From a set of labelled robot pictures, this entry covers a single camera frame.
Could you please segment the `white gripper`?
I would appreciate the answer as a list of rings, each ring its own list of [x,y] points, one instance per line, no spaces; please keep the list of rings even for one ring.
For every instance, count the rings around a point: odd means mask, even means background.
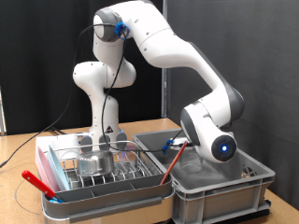
[[[186,137],[176,138],[172,144],[173,147],[182,147],[184,143],[187,143],[188,147],[192,147],[193,143],[189,141]]]

